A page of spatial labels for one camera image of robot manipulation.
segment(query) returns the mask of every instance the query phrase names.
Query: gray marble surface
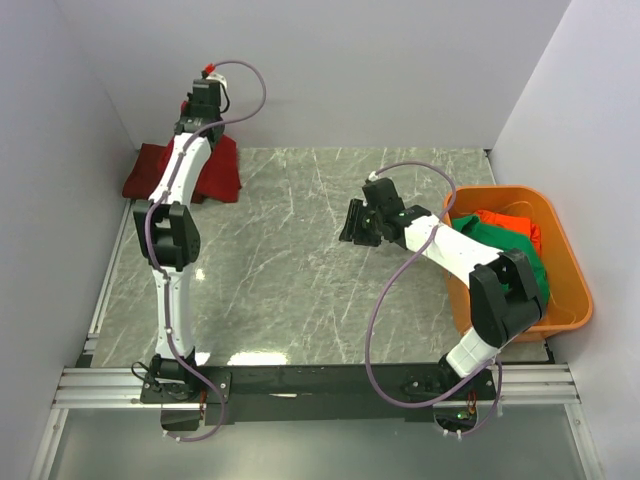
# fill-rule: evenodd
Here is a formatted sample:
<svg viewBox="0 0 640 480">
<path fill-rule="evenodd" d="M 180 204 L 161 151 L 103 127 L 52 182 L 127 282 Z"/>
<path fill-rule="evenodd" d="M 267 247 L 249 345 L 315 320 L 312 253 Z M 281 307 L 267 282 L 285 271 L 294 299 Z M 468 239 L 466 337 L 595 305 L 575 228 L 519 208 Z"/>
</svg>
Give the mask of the gray marble surface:
<svg viewBox="0 0 640 480">
<path fill-rule="evenodd" d="M 353 197 L 372 170 L 407 159 L 443 168 L 458 185 L 493 183 L 480 149 L 243 149 L 237 204 L 193 205 L 202 250 L 191 283 L 199 363 L 363 361 L 364 333 L 401 248 L 338 242 Z M 447 184 L 419 167 L 389 172 L 408 205 L 438 211 Z M 148 361 L 156 291 L 131 219 L 93 358 L 94 367 Z M 442 270 L 414 264 L 387 295 L 372 347 L 376 362 L 437 361 L 459 340 Z M 507 361 L 547 360 L 543 343 L 509 345 Z"/>
</svg>

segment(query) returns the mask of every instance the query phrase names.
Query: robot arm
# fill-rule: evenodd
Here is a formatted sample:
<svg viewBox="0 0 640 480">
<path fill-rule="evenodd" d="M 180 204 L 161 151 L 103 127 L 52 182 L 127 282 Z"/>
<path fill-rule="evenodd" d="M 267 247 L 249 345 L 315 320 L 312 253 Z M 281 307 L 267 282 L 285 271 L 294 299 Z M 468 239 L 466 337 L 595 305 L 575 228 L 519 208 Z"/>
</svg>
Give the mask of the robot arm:
<svg viewBox="0 0 640 480">
<path fill-rule="evenodd" d="M 487 247 L 440 223 L 423 207 L 406 208 L 389 178 L 367 181 L 362 191 L 366 202 L 351 200 L 341 241 L 377 247 L 385 238 L 417 252 L 437 226 L 422 255 L 469 288 L 472 328 L 440 361 L 450 376 L 468 376 L 542 318 L 540 291 L 523 252 Z"/>
<path fill-rule="evenodd" d="M 149 259 L 145 242 L 144 220 L 151 205 L 158 201 L 172 184 L 168 196 L 153 212 L 151 238 L 153 248 L 162 268 L 169 276 L 168 299 L 164 295 L 165 278 L 162 272 L 153 270 L 158 297 L 158 338 L 156 357 L 152 369 L 159 378 L 185 381 L 184 372 L 177 368 L 169 348 L 165 309 L 170 309 L 173 340 L 178 354 L 190 364 L 195 364 L 194 341 L 189 323 L 189 283 L 193 264 L 200 253 L 200 234 L 191 217 L 189 206 L 196 182 L 211 152 L 218 143 L 224 127 L 214 128 L 191 142 L 186 155 L 180 159 L 185 143 L 202 125 L 221 120 L 220 89 L 224 77 L 204 70 L 202 78 L 193 82 L 193 92 L 183 104 L 179 121 L 175 124 L 173 151 L 160 180 L 146 202 L 136 202 L 133 216 L 142 254 Z"/>
</svg>

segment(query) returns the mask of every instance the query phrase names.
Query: cable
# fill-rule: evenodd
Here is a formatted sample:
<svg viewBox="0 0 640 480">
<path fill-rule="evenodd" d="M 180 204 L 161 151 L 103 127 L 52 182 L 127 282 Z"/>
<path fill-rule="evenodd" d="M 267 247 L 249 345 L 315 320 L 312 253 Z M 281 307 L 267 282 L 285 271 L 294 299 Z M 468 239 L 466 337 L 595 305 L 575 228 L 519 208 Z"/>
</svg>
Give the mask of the cable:
<svg viewBox="0 0 640 480">
<path fill-rule="evenodd" d="M 502 396 L 502 362 L 498 357 L 496 357 L 496 365 L 498 366 L 498 385 L 496 386 L 496 398 L 493 399 L 491 408 L 489 409 L 487 414 L 484 416 L 484 418 L 480 420 L 480 422 L 478 422 L 476 426 L 473 427 L 472 429 L 467 430 L 466 432 L 462 432 L 462 436 L 469 435 L 473 432 L 480 430 L 487 423 L 487 420 L 489 420 L 489 418 L 493 416 L 493 414 L 496 411 L 496 408 L 498 408 L 498 402 L 500 402 L 500 397 Z M 449 434 L 457 435 L 457 433 L 454 433 L 454 432 L 449 432 Z"/>
<path fill-rule="evenodd" d="M 224 83 L 220 82 L 220 86 L 222 87 L 222 93 L 224 93 L 224 99 L 227 102 L 227 106 L 224 107 L 224 110 L 220 110 L 220 113 L 227 113 L 229 111 L 229 107 L 231 106 L 231 100 L 229 100 L 229 94 L 227 93 L 227 87 L 224 86 Z"/>
<path fill-rule="evenodd" d="M 389 165 L 386 167 L 383 167 L 379 170 L 375 171 L 375 175 L 380 175 L 381 173 L 386 172 L 387 170 L 390 170 L 392 168 L 396 168 L 396 167 L 401 167 L 401 166 L 406 166 L 406 165 L 417 165 L 420 167 L 426 167 L 430 170 L 433 170 L 434 172 L 440 174 L 446 181 L 447 183 L 449 183 L 449 186 L 451 187 L 451 198 L 449 199 L 449 202 L 447 203 L 447 206 L 444 208 L 444 210 L 442 210 L 442 212 L 440 212 L 440 214 L 437 216 L 438 220 L 440 222 L 442 222 L 442 219 L 444 218 L 444 216 L 449 212 L 449 210 L 451 210 L 451 208 L 453 207 L 453 204 L 456 201 L 456 186 L 453 183 L 453 180 L 451 179 L 451 177 L 449 175 L 447 175 L 445 173 L 444 170 L 434 166 L 434 165 L 430 165 L 428 163 L 425 162 L 420 162 L 417 160 L 408 160 L 405 162 L 398 162 L 398 163 L 394 163 L 393 165 Z M 444 392 L 443 394 L 437 396 L 436 398 L 433 398 L 431 400 L 426 400 L 424 402 L 416 402 L 416 403 L 409 403 L 409 402 L 402 402 L 400 400 L 396 400 L 395 398 L 390 397 L 389 395 L 387 395 L 382 388 L 380 387 L 380 385 L 378 384 L 378 382 L 376 381 L 376 378 L 373 374 L 373 368 L 371 365 L 371 339 L 373 337 L 373 327 L 375 326 L 376 323 L 376 319 L 378 317 L 378 312 L 380 311 L 380 307 L 382 306 L 382 302 L 384 300 L 384 298 L 386 297 L 387 293 L 389 293 L 389 290 L 391 289 L 391 286 L 394 284 L 394 282 L 398 279 L 398 277 L 400 275 L 402 275 L 407 268 L 409 268 L 411 266 L 411 264 L 413 264 L 413 262 L 415 262 L 423 253 L 424 251 L 429 247 L 429 245 L 431 245 L 431 243 L 433 242 L 435 236 L 436 236 L 436 232 L 438 230 L 439 224 L 436 225 L 435 227 L 433 227 L 433 229 L 431 230 L 431 234 L 429 235 L 429 238 L 427 238 L 427 241 L 424 243 L 424 245 L 422 245 L 422 247 L 420 247 L 406 262 L 404 262 L 404 264 L 398 269 L 398 271 L 396 271 L 396 273 L 394 273 L 391 278 L 389 279 L 389 281 L 386 283 L 386 285 L 382 288 L 382 291 L 380 292 L 380 295 L 378 296 L 378 299 L 376 301 L 376 304 L 373 308 L 373 312 L 371 313 L 371 317 L 369 319 L 369 325 L 367 326 L 367 333 L 365 335 L 365 344 L 364 344 L 364 365 L 365 365 L 365 369 L 367 371 L 367 377 L 369 377 L 369 382 L 371 383 L 371 386 L 373 387 L 373 389 L 376 391 L 376 393 L 386 402 L 390 403 L 391 405 L 394 405 L 396 407 L 400 407 L 400 408 L 425 408 L 425 407 L 431 407 L 433 405 L 435 405 L 438 402 L 441 402 L 443 400 L 446 400 L 447 398 L 449 398 L 451 395 L 453 395 L 454 393 L 456 393 L 458 390 L 460 390 L 464 385 L 466 385 L 467 383 L 469 383 L 473 377 L 475 377 L 478 373 L 480 373 L 482 370 L 484 370 L 486 367 L 488 367 L 492 361 L 488 360 L 487 362 L 483 363 L 482 365 L 480 365 L 479 367 L 477 367 L 473 372 L 471 372 L 471 374 L 469 374 L 468 376 L 466 376 L 465 378 L 461 379 L 455 386 L 453 386 L 452 388 L 450 388 L 449 390 L 447 390 L 446 392 Z M 500 363 L 500 361 L 498 359 L 496 359 L 496 363 L 498 364 L 498 383 L 499 383 L 499 389 L 502 387 L 502 365 Z M 500 395 L 496 395 L 496 399 L 494 401 L 494 405 L 491 408 L 490 414 L 493 412 L 493 410 L 495 410 L 495 407 L 497 406 L 497 403 L 499 401 Z M 469 433 L 472 431 L 477 430 L 479 427 L 481 427 L 482 425 L 484 425 L 486 419 L 488 418 L 485 417 L 483 419 L 482 422 L 480 422 L 480 424 L 476 427 L 474 427 L 473 429 L 469 430 L 468 432 L 465 433 Z"/>
<path fill-rule="evenodd" d="M 184 159 L 185 155 L 187 154 L 187 150 L 189 149 L 191 144 L 201 134 L 203 134 L 207 130 L 210 130 L 212 128 L 219 127 L 219 126 L 222 126 L 222 125 L 229 125 L 229 124 L 232 124 L 232 123 L 243 122 L 244 120 L 247 120 L 247 119 L 253 117 L 260 110 L 262 110 L 262 107 L 264 106 L 265 102 L 267 101 L 267 86 L 266 86 L 266 84 L 264 82 L 264 78 L 262 77 L 262 75 L 260 74 L 258 69 L 255 68 L 253 65 L 251 65 L 250 63 L 244 62 L 242 60 L 224 60 L 222 62 L 216 63 L 215 66 L 219 67 L 221 65 L 232 65 L 232 64 L 234 64 L 234 65 L 243 65 L 243 66 L 247 67 L 248 69 L 252 70 L 253 73 L 256 74 L 256 77 L 258 77 L 258 80 L 260 81 L 260 85 L 262 87 L 262 99 L 260 101 L 260 104 L 258 105 L 258 107 L 254 111 L 252 111 L 248 115 L 244 115 L 242 117 L 231 119 L 231 120 L 219 120 L 217 122 L 213 122 L 213 123 L 209 123 L 207 125 L 204 125 L 201 128 L 199 128 L 198 130 L 196 130 L 196 132 L 194 132 L 193 135 L 191 135 L 187 139 L 187 141 L 184 143 L 184 147 L 182 149 L 182 152 L 180 152 L 178 154 L 178 158 L 176 160 L 175 167 L 173 168 L 173 171 L 171 172 L 171 175 L 169 176 L 169 180 L 167 182 L 167 190 L 162 192 L 162 194 L 160 195 L 160 198 L 158 198 L 153 203 L 153 205 L 151 205 L 151 207 L 149 208 L 149 211 L 147 212 L 147 215 L 145 216 L 145 219 L 144 219 L 145 245 L 147 247 L 147 252 L 149 252 L 149 260 L 151 260 L 152 267 L 155 270 L 157 270 L 158 272 L 162 273 L 162 276 L 164 278 L 164 289 L 163 289 L 163 297 L 164 297 L 164 326 L 165 326 L 165 332 L 167 334 L 167 343 L 169 345 L 169 349 L 171 350 L 171 354 L 174 356 L 176 361 L 186 371 L 188 371 L 189 373 L 194 375 L 202 383 L 204 383 L 207 387 L 209 387 L 211 390 L 213 390 L 213 392 L 216 394 L 216 396 L 220 399 L 220 416 L 218 418 L 218 423 L 210 431 L 208 431 L 207 433 L 205 433 L 203 435 L 200 435 L 200 436 L 197 436 L 197 437 L 186 437 L 186 438 L 184 438 L 184 437 L 180 437 L 180 436 L 178 436 L 178 435 L 176 435 L 176 434 L 174 434 L 172 432 L 167 432 L 168 436 L 170 436 L 171 438 L 176 439 L 177 441 L 181 441 L 181 442 L 197 442 L 197 441 L 209 438 L 214 433 L 216 433 L 220 429 L 220 427 L 223 425 L 224 419 L 225 419 L 225 416 L 226 416 L 225 399 L 224 399 L 224 397 L 222 395 L 222 392 L 220 392 L 220 390 L 218 389 L 218 387 L 216 387 L 214 385 L 214 383 L 211 382 L 207 377 L 202 375 L 200 372 L 198 372 L 197 370 L 192 368 L 187 362 L 185 362 L 182 359 L 182 357 L 180 357 L 180 354 L 178 353 L 178 351 L 176 349 L 175 343 L 173 341 L 173 329 L 171 328 L 171 314 L 170 314 L 171 305 L 170 305 L 170 302 L 169 302 L 169 296 L 170 296 L 169 281 L 171 280 L 171 277 L 169 276 L 167 271 L 164 268 L 162 268 L 162 266 L 158 262 L 158 258 L 156 257 L 156 253 L 155 253 L 155 251 L 153 249 L 153 243 L 152 243 L 152 240 L 151 240 L 151 218 L 153 217 L 153 213 L 157 210 L 157 208 L 169 196 L 169 192 L 171 190 L 171 187 L 173 186 L 173 182 L 175 181 L 176 176 L 178 175 L 178 170 L 180 169 L 180 165 L 182 164 L 182 160 Z"/>
<path fill-rule="evenodd" d="M 145 372 L 147 372 L 147 373 L 149 373 L 149 367 L 147 367 L 147 366 L 146 366 L 144 363 L 142 363 L 142 362 L 133 362 L 133 363 L 131 364 L 131 373 L 133 373 L 133 376 L 134 376 L 134 377 L 136 377 L 138 380 L 142 380 L 142 383 L 146 383 L 146 382 L 147 382 L 146 378 L 145 378 L 145 377 L 142 377 L 142 376 L 140 376 L 140 375 L 138 375 L 138 374 L 136 373 L 136 371 L 134 370 L 134 367 L 135 367 L 136 365 L 139 365 L 139 366 L 140 366 L 140 368 L 142 368 L 142 369 L 143 369 Z"/>
</svg>

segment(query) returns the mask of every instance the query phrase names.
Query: orange plastic bin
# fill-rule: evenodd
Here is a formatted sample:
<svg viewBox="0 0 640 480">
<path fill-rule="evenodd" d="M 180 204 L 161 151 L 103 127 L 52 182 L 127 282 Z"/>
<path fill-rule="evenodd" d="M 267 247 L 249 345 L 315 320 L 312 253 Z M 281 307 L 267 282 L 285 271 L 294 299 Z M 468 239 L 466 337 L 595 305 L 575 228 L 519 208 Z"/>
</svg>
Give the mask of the orange plastic bin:
<svg viewBox="0 0 640 480">
<path fill-rule="evenodd" d="M 451 194 L 445 199 L 445 205 L 450 197 Z M 545 317 L 514 341 L 539 341 L 587 323 L 593 310 L 591 294 L 549 201 L 535 190 L 523 186 L 460 187 L 456 203 L 444 222 L 451 225 L 452 218 L 471 215 L 481 209 L 529 217 L 540 226 L 541 259 L 547 270 L 551 298 Z M 471 327 L 469 290 L 446 271 L 445 282 L 456 329 L 463 334 Z"/>
</svg>

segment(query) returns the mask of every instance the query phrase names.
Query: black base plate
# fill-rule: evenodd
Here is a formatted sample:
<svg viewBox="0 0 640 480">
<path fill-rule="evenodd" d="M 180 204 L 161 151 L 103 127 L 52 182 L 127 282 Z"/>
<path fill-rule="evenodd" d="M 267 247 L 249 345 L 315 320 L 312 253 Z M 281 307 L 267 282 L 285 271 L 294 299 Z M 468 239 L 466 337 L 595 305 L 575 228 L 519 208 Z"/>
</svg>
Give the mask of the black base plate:
<svg viewBox="0 0 640 480">
<path fill-rule="evenodd" d="M 431 408 L 398 408 L 380 398 L 369 383 L 364 365 L 199 367 L 198 370 L 215 385 L 224 385 L 221 390 L 225 396 L 227 424 L 375 418 L 433 421 Z M 374 365 L 374 373 L 388 395 L 404 402 L 429 400 L 451 387 L 443 384 L 442 370 L 436 363 Z M 140 402 L 199 402 L 198 395 L 184 400 L 184 396 L 169 394 L 167 390 L 167 386 L 160 391 L 143 388 Z M 449 400 L 465 401 L 470 390 L 475 390 L 478 401 L 493 400 L 496 391 L 491 372 L 484 370 Z M 215 424 L 221 409 L 217 395 L 207 392 L 206 403 L 205 423 Z M 198 418 L 199 412 L 194 411 L 191 416 Z"/>
</svg>

